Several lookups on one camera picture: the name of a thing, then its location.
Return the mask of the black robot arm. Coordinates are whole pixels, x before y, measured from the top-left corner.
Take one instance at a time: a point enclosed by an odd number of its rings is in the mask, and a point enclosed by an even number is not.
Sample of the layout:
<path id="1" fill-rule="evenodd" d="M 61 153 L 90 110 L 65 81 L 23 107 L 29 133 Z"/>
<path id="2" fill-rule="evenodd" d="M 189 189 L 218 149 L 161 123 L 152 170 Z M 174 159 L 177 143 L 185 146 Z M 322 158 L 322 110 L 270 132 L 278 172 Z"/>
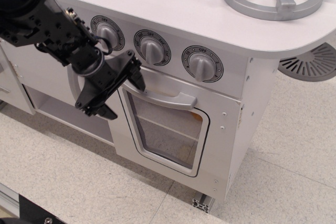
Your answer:
<path id="1" fill-rule="evenodd" d="M 97 47 L 95 36 L 73 9 L 56 0 L 1 0 L 1 38 L 15 47 L 34 45 L 83 77 L 75 106 L 88 116 L 114 120 L 108 98 L 126 81 L 145 90 L 141 62 L 129 50 L 112 59 Z"/>

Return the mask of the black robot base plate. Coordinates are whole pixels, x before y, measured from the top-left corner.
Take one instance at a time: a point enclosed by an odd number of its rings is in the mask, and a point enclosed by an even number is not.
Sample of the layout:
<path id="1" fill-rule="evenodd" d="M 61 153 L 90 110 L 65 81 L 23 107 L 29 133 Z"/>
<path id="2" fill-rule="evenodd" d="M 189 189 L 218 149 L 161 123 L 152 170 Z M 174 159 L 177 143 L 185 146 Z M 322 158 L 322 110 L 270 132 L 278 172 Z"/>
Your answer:
<path id="1" fill-rule="evenodd" d="M 63 220 L 22 195 L 19 195 L 19 218 L 35 224 L 65 224 Z"/>

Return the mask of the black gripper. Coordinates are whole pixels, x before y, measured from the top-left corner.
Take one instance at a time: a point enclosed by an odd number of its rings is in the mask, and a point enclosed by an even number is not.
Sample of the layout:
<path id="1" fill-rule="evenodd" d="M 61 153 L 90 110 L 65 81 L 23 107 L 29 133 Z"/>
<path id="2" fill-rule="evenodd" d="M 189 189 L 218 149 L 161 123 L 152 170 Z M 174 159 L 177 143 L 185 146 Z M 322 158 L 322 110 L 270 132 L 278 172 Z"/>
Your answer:
<path id="1" fill-rule="evenodd" d="M 140 70 L 141 61 L 133 50 L 104 59 L 97 71 L 85 76 L 83 90 L 75 107 L 87 116 L 99 115 L 107 120 L 117 119 L 117 114 L 105 102 L 127 80 L 143 92 L 146 85 Z"/>

